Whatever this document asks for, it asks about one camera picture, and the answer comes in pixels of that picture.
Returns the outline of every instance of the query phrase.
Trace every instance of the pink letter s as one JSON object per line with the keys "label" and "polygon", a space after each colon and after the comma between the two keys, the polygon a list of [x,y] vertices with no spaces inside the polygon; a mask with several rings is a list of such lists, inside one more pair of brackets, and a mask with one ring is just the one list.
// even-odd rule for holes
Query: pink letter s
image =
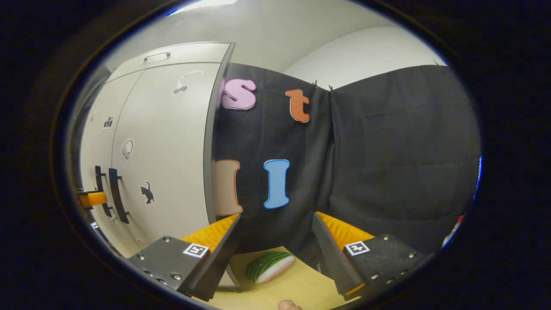
{"label": "pink letter s", "polygon": [[256,103],[256,96],[252,93],[255,89],[255,83],[249,79],[229,80],[224,86],[227,95],[222,96],[222,106],[235,110],[252,108]]}

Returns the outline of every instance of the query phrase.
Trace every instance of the black handle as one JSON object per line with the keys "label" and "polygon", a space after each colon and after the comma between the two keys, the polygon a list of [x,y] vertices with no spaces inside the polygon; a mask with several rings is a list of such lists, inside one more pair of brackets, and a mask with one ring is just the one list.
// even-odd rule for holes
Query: black handle
{"label": "black handle", "polygon": [[130,212],[126,212],[125,207],[122,206],[121,192],[118,189],[119,180],[122,180],[122,177],[117,174],[117,169],[109,168],[109,184],[111,185],[111,195],[113,196],[115,208],[117,208],[118,217],[121,222],[125,224],[130,224],[127,217]]}
{"label": "black handle", "polygon": [[[103,190],[103,181],[101,180],[101,177],[106,177],[107,176],[105,175],[105,173],[102,173],[101,172],[101,167],[100,166],[96,166],[96,183],[98,185],[98,191],[104,191]],[[110,207],[107,205],[107,203],[104,203],[104,204],[101,204],[104,208],[104,212],[105,212],[105,215],[109,216],[109,217],[113,217],[111,215],[111,210],[113,207]]]}

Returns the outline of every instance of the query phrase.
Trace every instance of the ceiling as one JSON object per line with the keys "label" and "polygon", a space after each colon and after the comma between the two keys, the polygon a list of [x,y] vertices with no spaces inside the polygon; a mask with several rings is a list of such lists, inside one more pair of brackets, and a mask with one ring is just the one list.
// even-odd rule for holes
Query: ceiling
{"label": "ceiling", "polygon": [[238,0],[160,18],[124,42],[108,69],[159,47],[198,41],[236,42],[231,62],[285,71],[313,50],[358,30],[395,26],[344,0]]}

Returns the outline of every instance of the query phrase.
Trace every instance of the letter i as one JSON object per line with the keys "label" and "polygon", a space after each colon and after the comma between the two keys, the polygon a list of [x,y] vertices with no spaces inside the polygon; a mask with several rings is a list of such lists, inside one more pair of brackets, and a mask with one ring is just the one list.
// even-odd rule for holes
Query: letter i
{"label": "letter i", "polygon": [[290,163],[286,159],[272,159],[264,163],[264,170],[268,172],[268,200],[264,203],[266,209],[283,207],[289,203],[285,195],[285,179]]}

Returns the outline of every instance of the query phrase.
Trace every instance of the foam letter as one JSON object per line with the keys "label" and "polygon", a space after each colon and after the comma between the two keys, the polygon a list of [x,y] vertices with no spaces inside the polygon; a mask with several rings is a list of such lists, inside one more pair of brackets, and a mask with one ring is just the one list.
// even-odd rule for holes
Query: foam letter
{"label": "foam letter", "polygon": [[291,97],[289,111],[295,121],[307,122],[310,120],[310,115],[304,113],[304,104],[309,104],[310,100],[304,97],[302,89],[293,89],[285,92],[287,97]]}
{"label": "foam letter", "polygon": [[226,95],[222,96],[222,106],[235,110],[252,108],[256,103],[256,96],[252,93],[255,89],[255,83],[249,79],[229,80],[224,86]]}
{"label": "foam letter", "polygon": [[239,162],[231,159],[216,161],[214,196],[216,215],[218,216],[227,216],[243,211],[243,207],[237,202],[235,190],[235,175],[239,167]]}
{"label": "foam letter", "polygon": [[264,163],[264,170],[268,172],[268,200],[264,203],[266,209],[283,207],[289,203],[285,195],[285,178],[289,161],[286,159],[272,159]]}

